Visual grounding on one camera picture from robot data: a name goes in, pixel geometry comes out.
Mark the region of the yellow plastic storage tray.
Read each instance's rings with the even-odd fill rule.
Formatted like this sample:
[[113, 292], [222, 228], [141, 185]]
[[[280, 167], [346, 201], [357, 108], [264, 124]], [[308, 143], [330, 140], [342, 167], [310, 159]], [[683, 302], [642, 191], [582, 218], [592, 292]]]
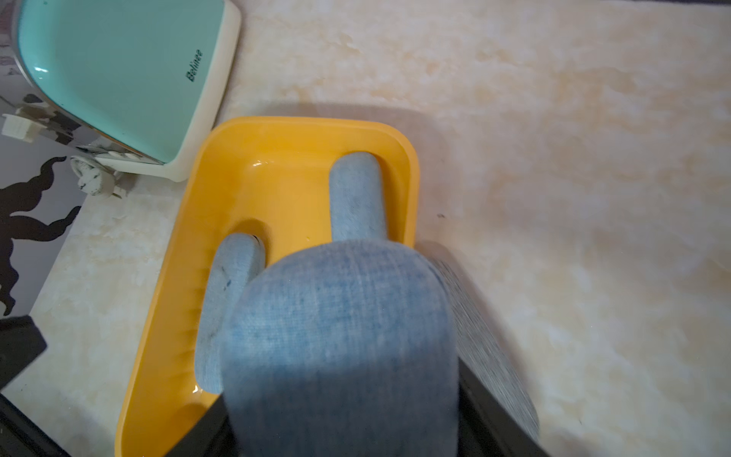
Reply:
[[268, 264], [329, 242], [329, 171], [351, 152], [378, 158], [388, 236], [412, 246], [419, 162], [397, 129], [344, 119], [240, 117], [207, 138], [148, 309], [117, 425], [116, 455], [165, 455], [215, 401], [196, 381], [194, 350], [209, 271], [223, 239], [234, 232], [259, 237]]

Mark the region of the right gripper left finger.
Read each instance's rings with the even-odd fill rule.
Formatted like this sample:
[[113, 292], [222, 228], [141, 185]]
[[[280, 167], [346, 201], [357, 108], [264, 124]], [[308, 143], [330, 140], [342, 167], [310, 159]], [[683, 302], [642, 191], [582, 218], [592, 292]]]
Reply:
[[234, 457], [234, 434], [223, 395], [166, 456]]

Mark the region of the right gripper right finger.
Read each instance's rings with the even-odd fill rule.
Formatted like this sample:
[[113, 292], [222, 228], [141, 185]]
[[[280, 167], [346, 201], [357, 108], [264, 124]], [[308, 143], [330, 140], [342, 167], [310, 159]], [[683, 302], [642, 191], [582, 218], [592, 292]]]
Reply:
[[459, 457], [548, 457], [459, 360]]

